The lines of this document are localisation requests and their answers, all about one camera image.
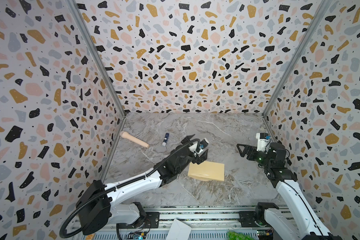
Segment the white envelope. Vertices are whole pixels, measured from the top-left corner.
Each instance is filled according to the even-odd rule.
[[[192,228],[175,219],[169,229],[166,240],[188,240]]]

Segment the yellow paper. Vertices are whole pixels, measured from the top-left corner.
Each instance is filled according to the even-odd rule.
[[[204,161],[199,165],[189,164],[188,176],[201,181],[224,181],[224,164]]]

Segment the terrazzo patterned wallpaper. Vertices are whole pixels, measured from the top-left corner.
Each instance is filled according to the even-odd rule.
[[[333,1],[266,118],[326,226],[360,240],[360,1]]]
[[[63,1],[0,1],[0,240],[56,239],[119,119]]]
[[[319,0],[77,0],[126,112],[259,113]]]

